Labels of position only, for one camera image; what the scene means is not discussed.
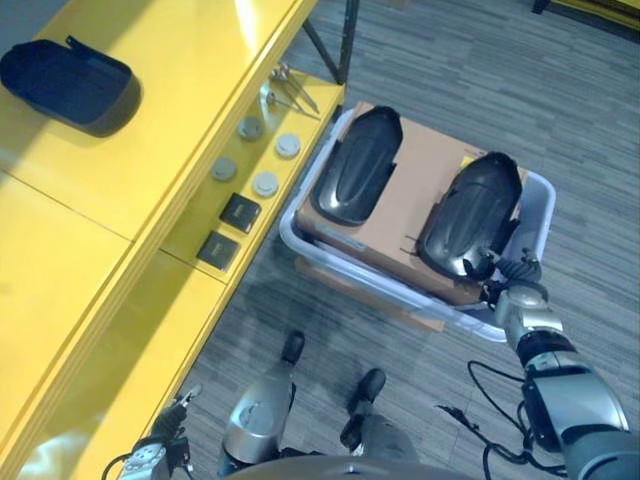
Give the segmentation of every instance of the plastic bin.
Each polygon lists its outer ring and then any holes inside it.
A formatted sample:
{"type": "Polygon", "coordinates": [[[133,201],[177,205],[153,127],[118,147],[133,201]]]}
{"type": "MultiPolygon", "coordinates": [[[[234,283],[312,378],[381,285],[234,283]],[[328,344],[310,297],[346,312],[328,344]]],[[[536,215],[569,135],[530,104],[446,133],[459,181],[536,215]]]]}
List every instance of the plastic bin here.
{"type": "MultiPolygon", "coordinates": [[[[295,197],[280,220],[282,240],[289,248],[317,267],[347,279],[354,285],[365,288],[398,307],[424,317],[444,320],[486,340],[504,342],[506,340],[504,331],[495,326],[493,311],[485,304],[453,307],[322,242],[305,240],[297,229],[295,212],[306,198],[313,180],[329,157],[336,139],[353,115],[354,110],[349,110],[340,116],[325,145],[313,160],[295,192],[295,197]]],[[[542,259],[555,199],[556,193],[553,186],[542,176],[529,172],[520,201],[521,223],[503,252],[505,257],[519,259],[522,248],[527,247],[542,259]]]]}

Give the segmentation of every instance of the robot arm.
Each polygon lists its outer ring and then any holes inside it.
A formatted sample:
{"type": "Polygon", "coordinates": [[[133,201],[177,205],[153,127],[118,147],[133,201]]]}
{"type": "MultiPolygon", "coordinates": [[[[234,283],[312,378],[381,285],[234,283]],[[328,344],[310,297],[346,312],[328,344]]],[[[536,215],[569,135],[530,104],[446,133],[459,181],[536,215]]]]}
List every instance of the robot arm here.
{"type": "Polygon", "coordinates": [[[525,370],[522,394],[536,442],[562,452],[571,479],[634,478],[638,438],[611,387],[564,335],[545,293],[537,282],[516,282],[502,290],[495,308],[525,370]]]}

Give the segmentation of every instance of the gray carpet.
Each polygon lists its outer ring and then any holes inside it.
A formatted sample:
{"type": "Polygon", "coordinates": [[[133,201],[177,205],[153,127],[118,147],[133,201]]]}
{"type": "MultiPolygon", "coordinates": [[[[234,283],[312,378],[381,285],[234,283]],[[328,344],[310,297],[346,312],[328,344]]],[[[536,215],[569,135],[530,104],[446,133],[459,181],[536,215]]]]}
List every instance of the gray carpet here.
{"type": "MultiPolygon", "coordinates": [[[[558,201],[543,262],[551,305],[637,430],[639,46],[552,12],[530,14],[530,4],[411,0],[398,10],[363,1],[347,105],[391,105],[507,152],[553,183],[558,201]]],[[[330,51],[338,51],[343,10],[342,1],[322,0],[312,15],[330,51]]],[[[328,78],[304,34],[286,58],[328,78]]],[[[409,434],[423,462],[482,477],[483,445],[437,411],[439,403],[464,409],[492,439],[518,447],[515,429],[465,368],[477,359],[519,373],[505,345],[386,318],[296,273],[293,260],[272,229],[187,379],[205,385],[187,422],[198,478],[215,471],[234,402],[276,359],[292,328],[305,332],[307,348],[285,445],[345,453],[338,441],[345,398],[378,366],[388,382],[377,405],[409,434]]],[[[516,384],[491,377],[486,384],[515,409],[516,384]]],[[[496,479],[549,478],[496,458],[491,464],[496,479]]]]}

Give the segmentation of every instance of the yellow shelf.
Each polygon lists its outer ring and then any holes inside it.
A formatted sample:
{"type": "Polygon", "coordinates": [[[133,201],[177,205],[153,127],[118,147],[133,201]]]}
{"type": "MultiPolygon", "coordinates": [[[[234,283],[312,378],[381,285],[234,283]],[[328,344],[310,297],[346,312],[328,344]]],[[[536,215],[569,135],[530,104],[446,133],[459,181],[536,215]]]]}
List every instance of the yellow shelf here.
{"type": "Polygon", "coordinates": [[[74,376],[19,478],[100,478],[173,395],[230,293],[157,253],[74,376]]]}
{"type": "Polygon", "coordinates": [[[45,390],[46,402],[55,399],[48,382],[56,356],[79,327],[85,299],[100,292],[130,242],[2,172],[0,219],[4,448],[28,422],[43,418],[45,412],[30,402],[34,387],[45,390]]]}
{"type": "MultiPolygon", "coordinates": [[[[235,176],[229,182],[220,182],[208,175],[161,247],[167,253],[224,283],[233,282],[237,278],[245,256],[251,255],[257,248],[256,244],[266,234],[275,211],[286,197],[304,161],[311,154],[331,114],[342,102],[341,86],[298,72],[294,74],[296,79],[304,85],[305,91],[318,104],[322,119],[316,120],[301,115],[284,106],[267,105],[265,95],[269,88],[278,95],[279,99],[288,101],[277,86],[267,82],[247,111],[247,116],[261,120],[264,125],[263,135],[257,141],[251,142],[242,140],[237,133],[229,139],[220,156],[227,156],[234,161],[237,168],[235,176]],[[300,138],[300,153],[290,160],[281,158],[275,150],[278,137],[285,133],[292,133],[300,138]],[[257,174],[266,171],[276,175],[280,187],[273,197],[265,199],[254,193],[252,183],[257,174]],[[249,234],[219,219],[219,215],[234,192],[258,203],[262,208],[249,234]],[[239,244],[238,253],[226,272],[196,257],[213,230],[239,244]]],[[[297,101],[300,105],[306,106],[300,98],[297,101]]]]}
{"type": "Polygon", "coordinates": [[[47,204],[20,214],[6,200],[0,214],[0,287],[9,286],[0,326],[21,325],[0,350],[28,365],[24,376],[0,374],[11,405],[0,414],[0,478],[32,450],[315,3],[71,0],[39,37],[74,35],[130,65],[143,87],[134,118],[107,138],[49,120],[0,88],[0,171],[47,204]],[[43,336],[46,348],[35,349],[43,336]]]}
{"type": "Polygon", "coordinates": [[[246,142],[234,135],[229,140],[223,154],[236,160],[236,176],[230,182],[205,178],[39,431],[21,480],[98,478],[109,460],[129,451],[144,435],[175,394],[343,100],[341,86],[299,73],[296,78],[318,103],[321,120],[284,107],[267,107],[263,97],[254,101],[247,115],[263,118],[263,137],[246,142]],[[274,151],[274,142],[283,133],[295,133],[301,140],[294,159],[284,160],[274,151]],[[268,199],[251,192],[253,176],[265,170],[280,182],[268,199]],[[248,234],[218,220],[234,191],[262,207],[248,234]],[[195,258],[214,229],[239,244],[227,272],[195,258]]]}

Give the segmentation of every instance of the black cable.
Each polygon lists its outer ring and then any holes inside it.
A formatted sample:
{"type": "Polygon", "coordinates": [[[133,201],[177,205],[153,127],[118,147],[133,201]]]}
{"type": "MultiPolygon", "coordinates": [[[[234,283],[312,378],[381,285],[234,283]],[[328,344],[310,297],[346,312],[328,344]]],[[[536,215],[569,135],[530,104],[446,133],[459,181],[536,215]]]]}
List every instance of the black cable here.
{"type": "Polygon", "coordinates": [[[518,430],[520,430],[520,432],[523,435],[526,435],[526,433],[527,433],[526,428],[523,428],[516,420],[514,420],[514,418],[511,415],[509,415],[502,408],[500,408],[500,406],[493,400],[493,398],[491,398],[489,396],[489,394],[486,392],[484,387],[482,385],[480,385],[480,382],[478,381],[478,379],[476,378],[475,373],[473,372],[473,368],[472,367],[474,365],[477,365],[478,367],[484,368],[485,370],[489,370],[490,372],[493,372],[493,373],[495,373],[497,375],[500,375],[500,376],[502,376],[504,378],[507,378],[509,380],[513,380],[515,382],[524,383],[524,378],[514,377],[513,375],[509,375],[508,373],[502,372],[500,370],[496,370],[495,368],[490,367],[489,365],[487,365],[485,363],[478,362],[476,360],[471,360],[470,362],[467,362],[467,370],[469,371],[469,375],[471,376],[471,380],[473,380],[473,383],[475,383],[476,387],[478,387],[478,390],[480,390],[482,395],[484,395],[484,398],[486,398],[488,400],[488,402],[491,405],[493,405],[493,408],[498,410],[498,412],[500,412],[504,418],[509,420],[513,424],[514,427],[516,427],[518,430]]]}
{"type": "Polygon", "coordinates": [[[533,456],[534,435],[533,435],[532,429],[528,427],[524,421],[524,415],[523,415],[523,411],[525,408],[524,401],[518,404],[518,408],[516,409],[516,417],[517,417],[517,420],[516,420],[511,415],[509,415],[506,411],[504,411],[487,393],[485,388],[482,386],[482,384],[476,377],[475,372],[473,371],[473,366],[484,368],[485,370],[488,370],[492,373],[500,375],[503,378],[506,378],[515,382],[524,383],[524,379],[515,377],[501,370],[497,370],[489,365],[486,365],[482,362],[478,362],[476,360],[471,360],[470,362],[467,362],[467,370],[469,371],[469,375],[471,376],[473,383],[478,387],[482,395],[498,412],[500,412],[500,414],[503,417],[509,420],[509,422],[512,423],[518,429],[518,431],[520,431],[520,433],[522,433],[522,436],[523,436],[522,452],[520,454],[516,454],[511,450],[509,450],[508,448],[506,448],[504,445],[501,445],[499,443],[494,443],[491,440],[489,440],[487,437],[485,437],[482,433],[480,433],[480,427],[477,424],[471,423],[469,419],[466,417],[466,415],[464,414],[464,412],[459,408],[437,405],[438,408],[441,408],[442,410],[447,412],[449,415],[451,415],[454,419],[460,422],[465,428],[467,428],[471,433],[473,433],[485,444],[485,448],[482,453],[482,468],[484,470],[485,480],[491,480],[491,471],[489,468],[489,455],[492,451],[510,463],[513,463],[516,465],[526,465],[528,463],[534,468],[547,472],[550,475],[554,475],[556,477],[563,477],[563,478],[566,477],[567,474],[566,474],[564,465],[551,465],[551,466],[542,465],[533,456]]]}
{"type": "Polygon", "coordinates": [[[107,464],[107,466],[104,468],[104,471],[102,472],[102,480],[107,480],[107,475],[109,475],[109,470],[111,470],[116,463],[123,462],[130,456],[131,456],[130,453],[123,453],[122,455],[118,455],[116,458],[111,460],[107,464]]]}

